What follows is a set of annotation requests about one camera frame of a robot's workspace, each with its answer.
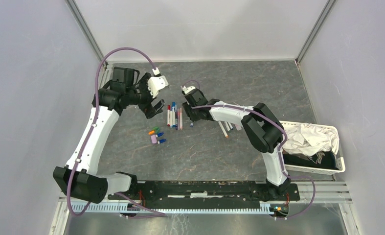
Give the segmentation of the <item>black purple pen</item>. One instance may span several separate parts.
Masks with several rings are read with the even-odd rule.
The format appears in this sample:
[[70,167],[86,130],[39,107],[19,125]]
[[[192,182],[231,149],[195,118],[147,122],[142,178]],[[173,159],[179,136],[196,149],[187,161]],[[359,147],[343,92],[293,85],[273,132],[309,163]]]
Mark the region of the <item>black purple pen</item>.
[[175,111],[175,129],[178,130],[178,111]]

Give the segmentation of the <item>pink highlighter pen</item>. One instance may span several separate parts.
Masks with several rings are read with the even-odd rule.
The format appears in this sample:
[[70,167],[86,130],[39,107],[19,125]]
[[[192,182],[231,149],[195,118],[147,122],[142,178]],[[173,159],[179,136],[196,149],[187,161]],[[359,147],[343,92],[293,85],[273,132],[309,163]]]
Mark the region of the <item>pink highlighter pen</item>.
[[240,125],[237,125],[237,124],[234,124],[234,127],[237,131],[240,131],[242,129],[242,127]]

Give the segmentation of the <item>green capped white marker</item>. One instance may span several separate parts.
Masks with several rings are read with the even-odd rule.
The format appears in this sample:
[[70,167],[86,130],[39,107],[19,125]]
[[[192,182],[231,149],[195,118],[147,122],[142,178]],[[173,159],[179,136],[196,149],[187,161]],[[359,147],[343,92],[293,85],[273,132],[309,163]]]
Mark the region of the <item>green capped white marker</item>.
[[224,124],[225,124],[225,126],[226,126],[226,130],[227,130],[228,132],[230,132],[230,131],[231,131],[231,128],[230,128],[229,124],[228,124],[227,122],[224,122]]

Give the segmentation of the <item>orange capped white marker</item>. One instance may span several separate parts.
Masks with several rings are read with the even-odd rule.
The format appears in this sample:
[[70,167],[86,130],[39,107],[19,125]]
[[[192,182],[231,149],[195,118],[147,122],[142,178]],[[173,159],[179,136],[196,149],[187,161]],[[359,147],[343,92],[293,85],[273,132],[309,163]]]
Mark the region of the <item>orange capped white marker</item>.
[[227,133],[225,127],[223,126],[223,123],[222,123],[221,121],[219,121],[218,124],[219,124],[219,126],[220,126],[220,128],[221,128],[221,131],[222,131],[224,137],[225,137],[225,138],[228,138],[228,133]]

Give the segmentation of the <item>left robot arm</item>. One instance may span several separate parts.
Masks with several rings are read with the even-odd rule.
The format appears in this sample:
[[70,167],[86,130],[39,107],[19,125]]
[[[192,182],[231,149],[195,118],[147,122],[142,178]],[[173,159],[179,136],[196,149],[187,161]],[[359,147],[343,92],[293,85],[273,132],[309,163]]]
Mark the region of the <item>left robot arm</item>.
[[98,165],[109,134],[124,109],[136,105],[147,119],[163,111],[164,100],[152,102],[169,83],[157,70],[143,76],[135,69],[115,67],[111,79],[94,95],[88,124],[65,166],[57,166],[53,178],[68,197],[100,203],[107,195],[120,192],[126,199],[138,195],[136,176],[117,172],[99,176]]

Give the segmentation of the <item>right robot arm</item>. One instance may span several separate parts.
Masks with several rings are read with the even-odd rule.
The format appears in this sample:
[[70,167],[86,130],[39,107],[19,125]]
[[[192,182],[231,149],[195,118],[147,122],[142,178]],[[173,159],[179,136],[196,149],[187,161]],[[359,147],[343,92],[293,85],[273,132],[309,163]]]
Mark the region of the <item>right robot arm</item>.
[[194,86],[183,86],[181,90],[186,99],[182,106],[191,121],[221,121],[244,129],[251,145],[262,154],[269,197],[279,200],[285,196],[291,183],[284,166],[282,150],[287,134],[267,105],[258,103],[255,106],[238,106],[218,99],[208,100]]

